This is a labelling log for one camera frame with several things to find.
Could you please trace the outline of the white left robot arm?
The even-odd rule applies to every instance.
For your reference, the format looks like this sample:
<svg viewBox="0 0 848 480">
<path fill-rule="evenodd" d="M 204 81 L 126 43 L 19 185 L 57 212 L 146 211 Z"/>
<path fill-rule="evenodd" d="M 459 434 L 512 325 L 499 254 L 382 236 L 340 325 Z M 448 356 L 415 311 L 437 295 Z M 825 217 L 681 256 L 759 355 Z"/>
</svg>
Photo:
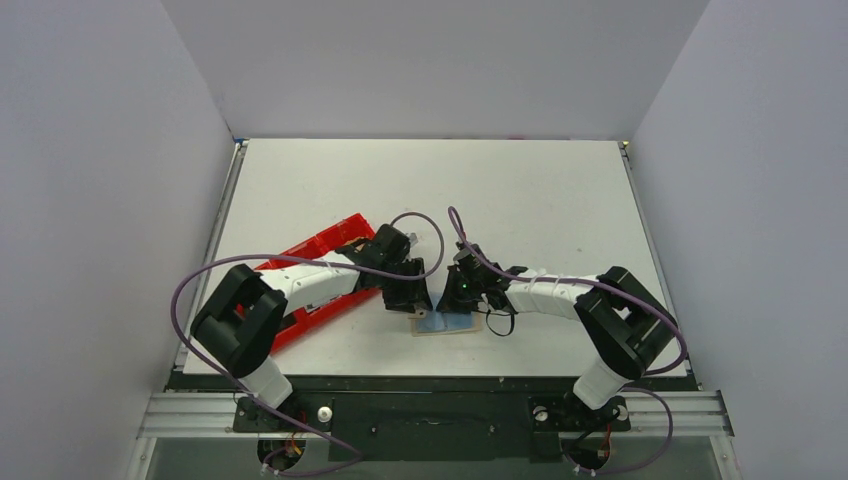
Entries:
<svg viewBox="0 0 848 480">
<path fill-rule="evenodd" d="M 361 290 L 378 290 L 389 311 L 432 310 L 422 258 L 411 241 L 384 224 L 319 258 L 282 269 L 232 267 L 200 308 L 191 335 L 233 378 L 261 400 L 259 416 L 272 429 L 291 427 L 298 402 L 291 382 L 271 358 L 276 335 L 294 325 L 292 313 Z"/>
</svg>

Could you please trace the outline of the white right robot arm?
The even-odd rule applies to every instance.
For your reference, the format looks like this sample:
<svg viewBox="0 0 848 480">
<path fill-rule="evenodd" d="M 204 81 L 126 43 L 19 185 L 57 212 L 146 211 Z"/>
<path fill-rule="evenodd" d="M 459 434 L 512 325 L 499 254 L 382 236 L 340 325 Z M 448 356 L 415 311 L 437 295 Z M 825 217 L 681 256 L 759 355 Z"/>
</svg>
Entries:
<svg viewBox="0 0 848 480">
<path fill-rule="evenodd" d="M 679 332 L 670 313 L 624 267 L 563 277 L 524 266 L 502 269 L 476 244 L 458 248 L 438 311 L 466 314 L 485 304 L 512 317 L 544 314 L 583 326 L 597 357 L 563 402 L 566 418 L 578 427 L 592 425 L 627 384 L 648 375 Z"/>
</svg>

